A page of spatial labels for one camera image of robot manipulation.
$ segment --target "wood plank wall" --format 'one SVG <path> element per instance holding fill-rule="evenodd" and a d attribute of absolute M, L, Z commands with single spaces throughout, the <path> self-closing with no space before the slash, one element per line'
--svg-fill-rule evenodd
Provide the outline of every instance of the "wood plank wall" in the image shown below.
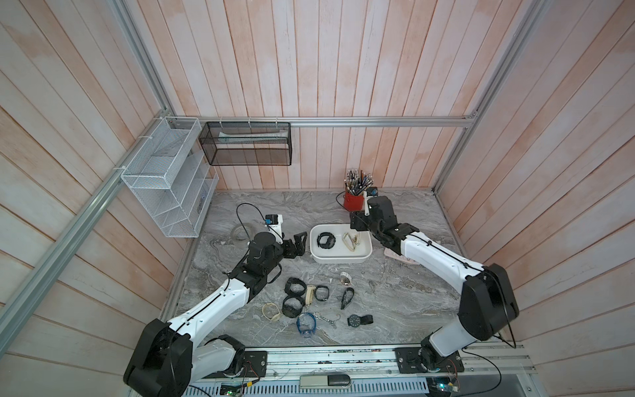
<path fill-rule="evenodd" d="M 161 107 L 104 1 L 0 1 L 0 50 L 3 306 Z M 116 395 L 183 246 L 122 191 L 0 360 L 0 394 Z"/>
<path fill-rule="evenodd" d="M 551 396 L 635 393 L 635 1 L 556 1 L 440 192 Z"/>
<path fill-rule="evenodd" d="M 460 116 L 529 0 L 127 0 L 175 112 Z M 223 166 L 219 187 L 434 185 L 461 129 L 294 128 L 292 165 Z"/>

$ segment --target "wall-mounted basket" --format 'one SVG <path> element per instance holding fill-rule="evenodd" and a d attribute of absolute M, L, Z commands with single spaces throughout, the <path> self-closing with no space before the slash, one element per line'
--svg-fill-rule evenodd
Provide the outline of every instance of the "wall-mounted basket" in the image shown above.
<path fill-rule="evenodd" d="M 198 237 L 218 183 L 203 151 L 189 154 L 201 124 L 164 118 L 121 178 L 167 237 Z"/>
<path fill-rule="evenodd" d="M 209 121 L 199 141 L 210 165 L 291 165 L 291 124 Z"/>

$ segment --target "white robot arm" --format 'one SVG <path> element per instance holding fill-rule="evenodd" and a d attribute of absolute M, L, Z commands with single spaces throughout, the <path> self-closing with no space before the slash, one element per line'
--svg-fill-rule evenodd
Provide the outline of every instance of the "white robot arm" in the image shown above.
<path fill-rule="evenodd" d="M 398 224 L 386 197 L 370 198 L 367 212 L 351 213 L 351 228 L 369 229 L 382 245 L 422 264 L 461 294 L 458 318 L 421 341 L 418 365 L 423 372 L 438 370 L 445 357 L 476 340 L 489 339 L 518 315 L 505 269 L 463 258 L 416 227 Z M 294 251 L 290 240 L 282 245 L 278 240 L 273 233 L 258 233 L 248 253 L 216 291 L 167 323 L 154 320 L 148 324 L 124 373 L 125 383 L 143 397 L 172 397 L 182 395 L 190 382 L 210 373 L 239 373 L 244 353 L 240 342 L 222 335 L 199 345 L 221 321 L 262 290 L 283 257 L 304 253 Z"/>

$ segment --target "watch face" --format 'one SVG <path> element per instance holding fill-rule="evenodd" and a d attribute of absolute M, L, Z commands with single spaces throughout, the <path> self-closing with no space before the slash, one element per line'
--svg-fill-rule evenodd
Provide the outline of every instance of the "watch face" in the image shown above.
<path fill-rule="evenodd" d="M 357 314 L 353 314 L 351 315 L 351 317 L 349 317 L 349 326 L 353 326 L 353 327 L 359 327 L 359 325 L 361 324 L 361 318 L 357 315 Z"/>

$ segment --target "black mounting bracket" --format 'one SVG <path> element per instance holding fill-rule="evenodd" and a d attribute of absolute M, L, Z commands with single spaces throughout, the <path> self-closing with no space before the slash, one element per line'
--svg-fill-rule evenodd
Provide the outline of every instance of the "black mounting bracket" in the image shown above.
<path fill-rule="evenodd" d="M 247 378 L 264 378 L 267 374 L 267 351 L 266 350 L 254 350 L 254 351 L 246 351 L 243 356 L 243 363 L 245 368 L 247 368 Z M 240 376 L 235 379 L 241 380 L 244 374 L 241 373 Z M 214 372 L 206 377 L 205 379 L 214 379 L 221 378 L 223 380 L 228 380 L 226 374 L 223 372 Z"/>
<path fill-rule="evenodd" d="M 419 355 L 419 350 L 421 347 L 397 347 L 395 349 L 395 356 L 397 358 L 397 367 L 399 367 L 399 373 L 426 373 L 422 368 L 422 360 Z M 461 356 L 458 351 L 452 353 L 448 357 L 445 358 L 439 364 L 441 372 L 454 372 L 454 365 L 457 367 L 457 372 L 465 371 L 465 367 L 463 367 L 463 361 L 461 360 Z"/>

